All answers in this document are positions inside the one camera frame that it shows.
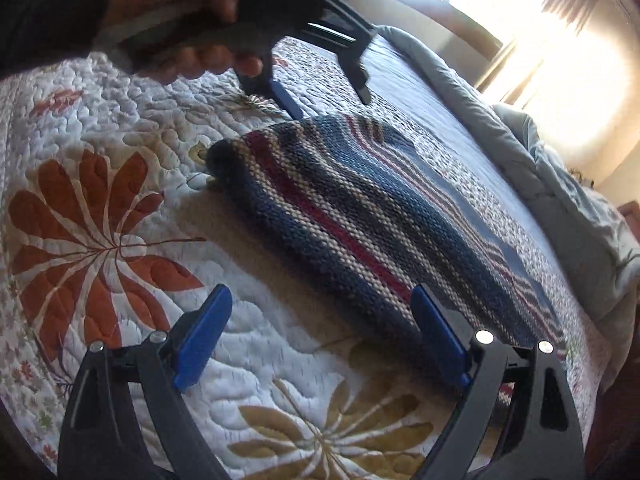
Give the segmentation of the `blue striped knit sweater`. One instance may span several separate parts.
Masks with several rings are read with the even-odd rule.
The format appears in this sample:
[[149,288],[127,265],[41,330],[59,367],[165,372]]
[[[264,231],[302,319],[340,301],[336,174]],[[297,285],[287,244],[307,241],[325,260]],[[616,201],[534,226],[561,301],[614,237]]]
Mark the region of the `blue striped knit sweater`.
[[224,139],[209,173],[256,228],[423,365],[410,309],[424,284],[505,344],[564,354],[555,306],[520,256],[386,122],[323,115]]

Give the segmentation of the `floral quilted bedspread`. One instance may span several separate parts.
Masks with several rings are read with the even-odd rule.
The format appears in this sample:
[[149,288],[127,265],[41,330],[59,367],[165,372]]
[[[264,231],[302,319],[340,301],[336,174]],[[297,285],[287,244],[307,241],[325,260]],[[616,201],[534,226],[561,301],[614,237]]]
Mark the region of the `floral quilted bedspread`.
[[[362,105],[337,62],[287,39],[278,79],[305,117],[386,122],[520,256],[555,306],[556,352],[586,440],[610,347],[579,304],[520,196],[407,55],[378,36]],[[104,55],[1,84],[1,402],[47,471],[62,445],[81,361],[167,346],[180,318],[223,284],[232,312],[200,380],[178,398],[205,451],[235,479],[408,479],[456,394],[260,232],[209,173],[209,148],[292,122],[232,74],[169,86]]]

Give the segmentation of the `grey rumpled duvet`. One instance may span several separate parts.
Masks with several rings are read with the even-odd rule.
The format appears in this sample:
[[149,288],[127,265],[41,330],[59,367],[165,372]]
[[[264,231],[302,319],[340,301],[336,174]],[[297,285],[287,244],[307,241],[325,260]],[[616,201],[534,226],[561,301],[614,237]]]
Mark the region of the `grey rumpled duvet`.
[[378,33],[410,58],[475,143],[520,196],[544,231],[579,304],[611,346],[606,388],[615,375],[623,338],[608,319],[639,289],[639,243],[618,210],[585,188],[547,151],[537,126],[516,108],[489,105],[445,61],[416,37],[382,25]]

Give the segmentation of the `beige window curtain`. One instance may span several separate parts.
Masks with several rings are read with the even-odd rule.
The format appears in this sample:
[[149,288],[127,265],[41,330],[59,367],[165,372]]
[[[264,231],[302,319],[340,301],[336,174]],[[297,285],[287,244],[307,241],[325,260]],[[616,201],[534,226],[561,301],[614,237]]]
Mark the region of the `beige window curtain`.
[[496,54],[476,88],[526,110],[639,78],[639,0],[544,0]]

